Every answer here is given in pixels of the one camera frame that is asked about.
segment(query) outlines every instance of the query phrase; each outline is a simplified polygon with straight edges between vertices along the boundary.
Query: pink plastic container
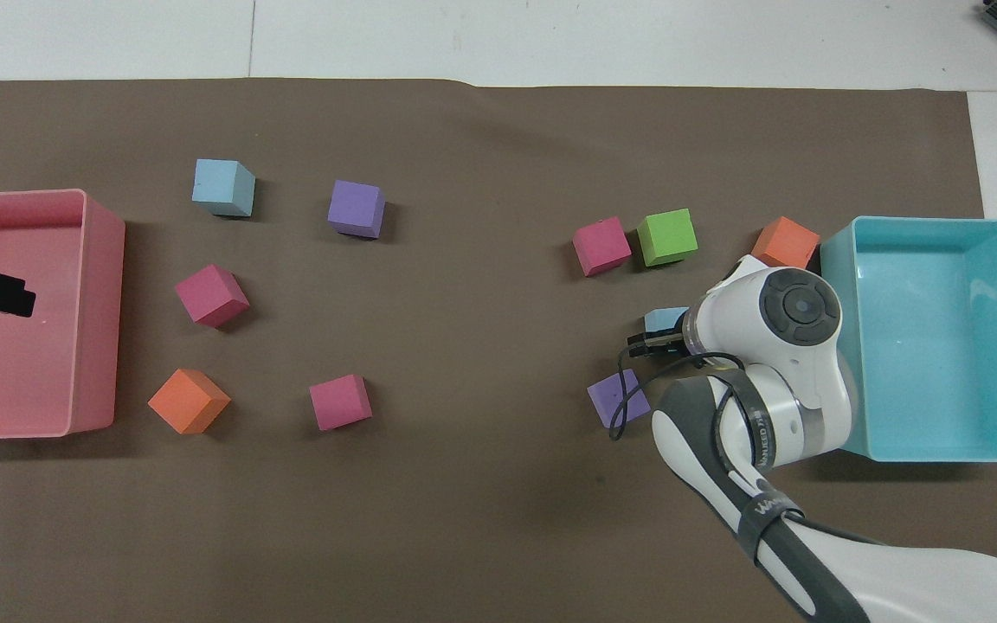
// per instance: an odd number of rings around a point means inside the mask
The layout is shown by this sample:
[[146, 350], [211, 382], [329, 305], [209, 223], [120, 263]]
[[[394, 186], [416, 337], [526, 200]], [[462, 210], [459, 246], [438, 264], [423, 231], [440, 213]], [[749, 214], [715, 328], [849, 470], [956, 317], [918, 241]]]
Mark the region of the pink plastic container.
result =
[[0, 314], [0, 438], [114, 421], [125, 223], [79, 189], [0, 193], [0, 273], [35, 292]]

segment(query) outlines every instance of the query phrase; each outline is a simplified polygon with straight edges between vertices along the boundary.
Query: brown tablecloth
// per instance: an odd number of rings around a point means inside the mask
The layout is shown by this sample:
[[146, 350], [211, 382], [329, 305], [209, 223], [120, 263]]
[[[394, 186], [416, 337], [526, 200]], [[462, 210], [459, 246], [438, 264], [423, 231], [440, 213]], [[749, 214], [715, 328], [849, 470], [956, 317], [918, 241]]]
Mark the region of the brown tablecloth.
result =
[[[257, 175], [252, 220], [191, 204], [200, 157]], [[383, 188], [379, 241], [325, 223], [336, 178]], [[585, 388], [777, 216], [981, 216], [965, 95], [926, 91], [0, 83], [0, 190], [58, 188], [128, 224], [118, 418], [0, 441], [0, 620], [795, 620], [648, 419], [610, 442]], [[677, 208], [692, 259], [581, 276], [579, 226]], [[224, 331], [173, 291], [209, 263], [253, 303]], [[177, 367], [234, 399], [206, 434], [145, 405]], [[351, 372], [376, 415], [322, 434], [307, 387]], [[997, 465], [773, 480], [997, 556]]]

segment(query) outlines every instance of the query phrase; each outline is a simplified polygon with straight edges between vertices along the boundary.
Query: cube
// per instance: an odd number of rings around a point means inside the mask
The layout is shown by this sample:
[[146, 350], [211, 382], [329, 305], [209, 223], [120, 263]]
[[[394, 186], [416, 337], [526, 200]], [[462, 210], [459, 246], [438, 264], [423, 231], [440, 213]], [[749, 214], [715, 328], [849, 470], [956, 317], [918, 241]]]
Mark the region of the cube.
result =
[[672, 330], [687, 307], [664, 307], [645, 314], [645, 332]]
[[360, 375], [347, 375], [311, 387], [310, 401], [320, 430], [340, 428], [371, 417], [368, 390]]
[[253, 177], [234, 159], [199, 159], [190, 200], [214, 216], [252, 216]]
[[329, 225], [340, 234], [377, 238], [383, 206], [383, 190], [377, 186], [337, 180], [329, 200]]
[[[637, 387], [637, 375], [634, 375], [632, 370], [625, 370], [622, 375], [626, 379], [626, 391], [632, 391], [634, 387]], [[618, 405], [621, 405], [621, 379], [616, 374], [610, 375], [588, 387], [587, 395], [590, 395], [590, 401], [594, 403], [595, 410], [598, 411], [598, 419], [602, 421], [602, 426], [610, 428], [610, 418], [614, 417], [614, 410], [618, 408]], [[649, 406], [645, 391], [641, 390], [629, 398], [627, 409], [626, 422], [630, 422], [650, 413], [653, 407]], [[618, 423], [621, 423], [621, 417], [618, 417]]]
[[207, 327], [218, 328], [248, 309], [248, 299], [233, 273], [217, 264], [179, 281], [175, 292], [190, 319]]
[[806, 268], [819, 241], [818, 234], [780, 216], [761, 230], [752, 255], [769, 266]]
[[179, 368], [149, 400], [151, 409], [179, 434], [198, 434], [229, 404], [229, 397], [201, 371]]
[[625, 264], [632, 255], [617, 216], [578, 228], [571, 238], [582, 275], [590, 277]]
[[689, 209], [646, 216], [637, 227], [637, 237], [640, 238], [645, 266], [680, 261], [699, 249]]

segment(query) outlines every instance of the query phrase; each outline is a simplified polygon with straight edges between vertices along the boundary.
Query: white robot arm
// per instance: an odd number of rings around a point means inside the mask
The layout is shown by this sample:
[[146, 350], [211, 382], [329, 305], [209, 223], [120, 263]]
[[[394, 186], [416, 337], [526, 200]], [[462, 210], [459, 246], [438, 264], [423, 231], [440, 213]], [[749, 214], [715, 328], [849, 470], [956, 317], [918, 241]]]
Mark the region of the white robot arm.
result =
[[997, 620], [994, 557], [820, 527], [763, 477], [839, 448], [852, 428], [836, 358], [841, 307], [826, 281], [747, 256], [678, 328], [689, 354], [729, 352], [747, 366], [672, 383], [653, 413], [660, 456], [804, 618]]

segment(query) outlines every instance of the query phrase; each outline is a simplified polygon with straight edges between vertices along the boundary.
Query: teal bin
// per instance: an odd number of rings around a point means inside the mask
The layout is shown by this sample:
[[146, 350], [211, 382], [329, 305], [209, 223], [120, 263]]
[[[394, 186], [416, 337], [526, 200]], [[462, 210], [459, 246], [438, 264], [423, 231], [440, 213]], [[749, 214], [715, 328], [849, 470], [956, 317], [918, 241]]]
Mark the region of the teal bin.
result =
[[858, 411], [844, 448], [997, 461], [997, 221], [861, 216], [820, 258]]

